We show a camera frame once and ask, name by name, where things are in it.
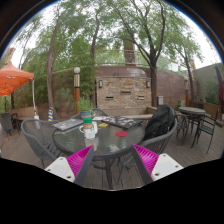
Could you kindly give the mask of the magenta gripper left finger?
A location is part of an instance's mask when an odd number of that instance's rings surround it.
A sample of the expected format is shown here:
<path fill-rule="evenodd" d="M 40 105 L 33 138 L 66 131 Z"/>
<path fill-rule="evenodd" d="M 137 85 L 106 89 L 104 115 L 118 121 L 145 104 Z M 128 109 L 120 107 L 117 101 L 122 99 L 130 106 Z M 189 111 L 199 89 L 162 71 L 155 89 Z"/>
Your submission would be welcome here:
<path fill-rule="evenodd" d="M 90 145 L 67 158 L 58 157 L 46 171 L 82 186 L 93 157 L 94 146 Z"/>

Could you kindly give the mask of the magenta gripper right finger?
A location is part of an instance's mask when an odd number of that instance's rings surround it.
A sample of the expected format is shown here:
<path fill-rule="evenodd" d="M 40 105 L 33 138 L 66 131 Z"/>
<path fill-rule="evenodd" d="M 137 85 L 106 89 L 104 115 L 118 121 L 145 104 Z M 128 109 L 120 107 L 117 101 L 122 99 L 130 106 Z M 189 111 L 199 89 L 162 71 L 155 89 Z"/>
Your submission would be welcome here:
<path fill-rule="evenodd" d="M 156 154 L 142 146 L 133 145 L 132 156 L 144 185 L 150 184 L 182 169 L 168 154 Z"/>

